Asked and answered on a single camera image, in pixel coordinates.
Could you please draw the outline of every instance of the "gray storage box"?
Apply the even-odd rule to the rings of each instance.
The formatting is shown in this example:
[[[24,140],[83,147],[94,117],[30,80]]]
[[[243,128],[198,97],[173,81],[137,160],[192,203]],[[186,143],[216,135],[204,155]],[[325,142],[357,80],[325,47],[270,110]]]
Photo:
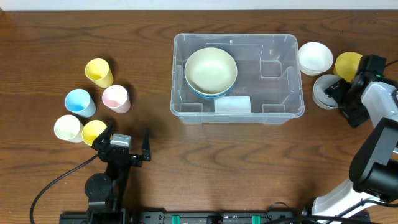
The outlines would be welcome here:
[[[183,73],[189,56],[204,47],[225,50],[238,66],[234,87],[218,100],[196,95]],[[297,52],[297,39],[288,34],[179,34],[174,38],[170,109],[184,123],[196,124],[283,124],[298,118],[304,100]]]

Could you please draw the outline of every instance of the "pink cup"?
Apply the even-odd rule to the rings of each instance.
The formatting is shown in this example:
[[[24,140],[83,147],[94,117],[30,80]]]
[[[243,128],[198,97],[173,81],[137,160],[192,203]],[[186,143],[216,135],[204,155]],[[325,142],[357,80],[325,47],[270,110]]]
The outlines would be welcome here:
[[[102,94],[102,102],[117,113],[125,113],[130,109],[130,99],[123,86],[112,85]]]

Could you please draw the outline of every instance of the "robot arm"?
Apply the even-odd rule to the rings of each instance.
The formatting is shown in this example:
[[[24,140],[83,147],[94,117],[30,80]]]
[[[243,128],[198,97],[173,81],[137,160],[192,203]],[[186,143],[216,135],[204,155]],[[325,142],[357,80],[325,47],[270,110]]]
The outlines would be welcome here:
[[[351,83],[339,80],[325,90],[352,127],[370,118],[374,130],[355,155],[349,179],[316,198],[312,215],[346,218],[374,205],[357,206],[363,200],[390,203],[398,198],[398,162],[391,159],[398,142],[398,85],[383,77],[385,63],[384,58],[364,56]]]

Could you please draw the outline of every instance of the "wooden table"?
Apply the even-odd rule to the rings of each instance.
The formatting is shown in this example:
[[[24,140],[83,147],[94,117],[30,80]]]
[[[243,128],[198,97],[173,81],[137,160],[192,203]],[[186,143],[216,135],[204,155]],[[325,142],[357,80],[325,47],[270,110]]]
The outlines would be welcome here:
[[[398,59],[394,11],[65,11],[0,12],[0,223],[28,223],[30,205],[50,181],[95,154],[57,139],[54,122],[69,114],[63,101],[88,90],[116,132],[139,152],[152,131],[152,162],[133,168],[126,206],[173,210],[265,210],[282,201],[300,208],[348,177],[353,156],[372,130],[352,129],[337,110],[312,100],[316,77],[302,75],[305,114],[282,126],[186,126],[170,112],[173,39],[181,32],[293,34],[299,45],[319,41],[335,57],[345,51]],[[115,84],[133,95],[116,114],[102,88],[85,77],[93,58],[111,64]],[[398,78],[398,64],[386,69]],[[63,211],[85,211],[87,178],[106,167],[99,159],[49,189],[36,223],[57,223]],[[396,210],[374,207],[372,220],[398,222]]]

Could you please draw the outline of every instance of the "white wall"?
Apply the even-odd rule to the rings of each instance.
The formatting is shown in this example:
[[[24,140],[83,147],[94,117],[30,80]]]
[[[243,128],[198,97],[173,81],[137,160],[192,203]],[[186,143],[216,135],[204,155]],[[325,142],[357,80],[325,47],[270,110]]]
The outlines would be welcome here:
[[[0,0],[3,10],[398,9],[398,0]]]

